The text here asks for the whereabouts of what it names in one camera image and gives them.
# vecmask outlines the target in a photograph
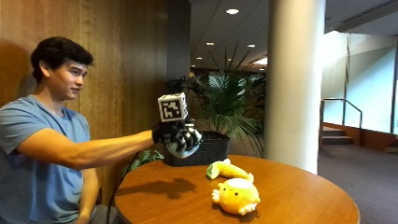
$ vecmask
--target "stair step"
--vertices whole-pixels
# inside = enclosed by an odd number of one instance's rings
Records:
[[[386,147],[385,152],[397,153],[398,152],[398,147]]]
[[[329,127],[324,127],[324,136],[345,136],[345,131]]]
[[[348,136],[324,136],[322,137],[324,145],[346,145],[352,144],[352,137]]]

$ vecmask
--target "wooden table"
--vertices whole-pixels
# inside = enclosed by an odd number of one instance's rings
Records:
[[[153,161],[132,171],[116,194],[125,221],[135,224],[360,223],[349,194],[324,177],[260,158],[229,156],[254,175],[261,203],[245,216],[213,204],[212,191],[227,178],[207,178],[207,166],[173,167]]]

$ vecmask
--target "yellow stuffed toy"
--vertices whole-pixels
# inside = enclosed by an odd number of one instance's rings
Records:
[[[244,216],[253,212],[260,203],[253,175],[231,164],[229,159],[213,162],[208,167],[207,175],[209,179],[216,179],[219,175],[232,178],[220,183],[220,188],[213,190],[213,203],[219,203],[223,210],[231,214]]]
[[[213,202],[221,205],[225,212],[245,215],[256,210],[260,203],[258,191],[253,183],[243,178],[233,178],[219,184],[213,190]]]

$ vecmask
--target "t-shirt sleeve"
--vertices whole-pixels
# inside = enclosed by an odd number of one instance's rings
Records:
[[[10,155],[36,132],[48,126],[27,110],[4,108],[0,111],[0,148]]]

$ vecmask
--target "gray t-shirt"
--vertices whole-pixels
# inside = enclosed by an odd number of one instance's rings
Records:
[[[71,223],[79,216],[81,171],[38,161],[15,150],[46,128],[76,143],[89,140],[85,117],[63,110],[60,118],[32,95],[0,108],[0,223]]]

